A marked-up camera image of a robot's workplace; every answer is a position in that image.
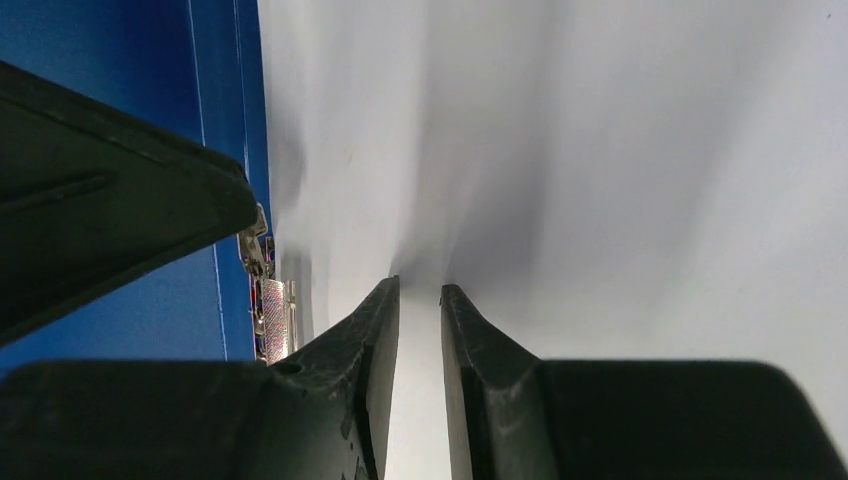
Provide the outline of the blue clip file folder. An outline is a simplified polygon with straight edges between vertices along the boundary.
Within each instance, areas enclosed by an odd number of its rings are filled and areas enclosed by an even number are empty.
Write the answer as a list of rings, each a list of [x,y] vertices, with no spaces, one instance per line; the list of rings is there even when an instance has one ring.
[[[4,61],[231,156],[270,202],[254,1],[5,1]],[[249,361],[248,276],[235,238],[163,266],[1,351],[54,359]]]

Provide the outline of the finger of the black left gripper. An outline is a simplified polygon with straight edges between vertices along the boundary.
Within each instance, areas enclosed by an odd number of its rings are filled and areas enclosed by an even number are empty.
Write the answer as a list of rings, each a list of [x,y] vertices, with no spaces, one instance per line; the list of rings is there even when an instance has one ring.
[[[256,219],[236,160],[2,64],[3,344]]]

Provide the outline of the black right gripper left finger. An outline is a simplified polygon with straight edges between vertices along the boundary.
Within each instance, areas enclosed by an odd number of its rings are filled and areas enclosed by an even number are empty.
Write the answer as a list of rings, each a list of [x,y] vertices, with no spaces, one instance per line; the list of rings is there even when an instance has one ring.
[[[400,280],[277,363],[39,362],[1,384],[5,479],[381,479]]]

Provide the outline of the white paper stack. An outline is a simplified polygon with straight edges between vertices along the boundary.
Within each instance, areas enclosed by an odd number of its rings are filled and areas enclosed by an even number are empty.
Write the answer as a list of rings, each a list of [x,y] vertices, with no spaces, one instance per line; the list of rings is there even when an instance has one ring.
[[[302,331],[401,279],[390,479],[451,475],[440,288],[543,358],[783,369],[847,449],[843,1],[262,1]]]

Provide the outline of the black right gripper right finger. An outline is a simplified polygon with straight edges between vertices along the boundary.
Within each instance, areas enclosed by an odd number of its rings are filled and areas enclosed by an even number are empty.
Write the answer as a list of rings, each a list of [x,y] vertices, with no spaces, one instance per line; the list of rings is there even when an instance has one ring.
[[[782,370],[751,361],[543,360],[441,289],[456,479],[843,479]]]

